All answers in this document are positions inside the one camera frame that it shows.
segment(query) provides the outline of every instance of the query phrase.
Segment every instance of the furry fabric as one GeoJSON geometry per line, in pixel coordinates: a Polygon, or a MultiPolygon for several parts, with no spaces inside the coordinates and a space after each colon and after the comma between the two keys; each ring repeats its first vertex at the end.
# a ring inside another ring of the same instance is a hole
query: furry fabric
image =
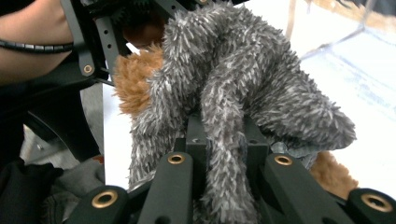
{"type": "Polygon", "coordinates": [[[352,121],[299,64],[281,31],[243,7],[209,4],[178,14],[165,27],[163,66],[147,77],[149,103],[136,110],[125,104],[134,119],[131,188],[183,137],[198,106],[213,147],[196,222],[258,223],[245,176],[244,116],[274,151],[302,158],[308,168],[319,151],[355,139],[352,121]]]}
{"type": "Polygon", "coordinates": [[[322,151],[318,154],[310,172],[325,190],[344,200],[359,184],[350,176],[348,169],[338,163],[329,151],[322,151]]]}
{"type": "Polygon", "coordinates": [[[118,75],[114,78],[114,84],[117,95],[123,102],[120,110],[130,114],[132,118],[149,104],[149,84],[146,79],[152,77],[153,70],[163,66],[163,50],[156,46],[151,46],[148,50],[142,51],[140,55],[131,54],[128,58],[119,58],[117,61],[118,75]]]}

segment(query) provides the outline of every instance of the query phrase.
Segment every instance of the wire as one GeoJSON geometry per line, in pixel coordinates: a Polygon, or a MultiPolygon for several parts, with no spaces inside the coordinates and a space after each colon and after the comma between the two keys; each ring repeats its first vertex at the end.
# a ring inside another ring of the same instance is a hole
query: wire
{"type": "Polygon", "coordinates": [[[31,45],[16,42],[9,42],[0,39],[0,47],[16,51],[36,53],[36,54],[54,54],[63,53],[73,49],[73,43],[62,45],[31,45]]]}

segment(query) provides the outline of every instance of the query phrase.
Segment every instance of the brown furry plush toy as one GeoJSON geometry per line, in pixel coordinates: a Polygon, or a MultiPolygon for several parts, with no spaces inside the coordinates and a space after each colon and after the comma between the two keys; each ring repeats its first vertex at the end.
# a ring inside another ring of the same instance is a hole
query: brown furry plush toy
{"type": "MultiPolygon", "coordinates": [[[[151,46],[141,50],[140,55],[132,54],[127,58],[119,57],[116,76],[116,94],[122,103],[120,110],[135,118],[149,104],[149,84],[146,79],[163,65],[163,50],[151,46]]],[[[358,181],[349,175],[348,169],[338,163],[329,151],[319,152],[310,169],[312,176],[330,193],[346,199],[348,193],[358,187],[358,181]]]]}

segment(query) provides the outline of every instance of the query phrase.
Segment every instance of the sleeve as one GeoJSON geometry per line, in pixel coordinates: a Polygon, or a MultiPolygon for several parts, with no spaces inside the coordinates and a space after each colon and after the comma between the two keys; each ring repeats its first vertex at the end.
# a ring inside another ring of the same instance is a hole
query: sleeve
{"type": "Polygon", "coordinates": [[[34,0],[0,0],[0,16],[29,6],[34,0]]]}

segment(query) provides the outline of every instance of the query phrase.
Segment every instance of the gray furry plush toy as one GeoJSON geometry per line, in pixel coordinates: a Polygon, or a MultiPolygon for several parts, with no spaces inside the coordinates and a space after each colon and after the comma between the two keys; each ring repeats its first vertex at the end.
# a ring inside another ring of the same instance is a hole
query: gray furry plush toy
{"type": "Polygon", "coordinates": [[[307,168],[319,151],[355,139],[352,121],[300,69],[281,31],[244,7],[218,3],[177,14],[165,27],[163,66],[147,83],[150,103],[132,127],[130,188],[153,175],[200,107],[213,147],[196,223],[259,222],[239,149],[246,148],[244,116],[273,151],[307,168]]]}

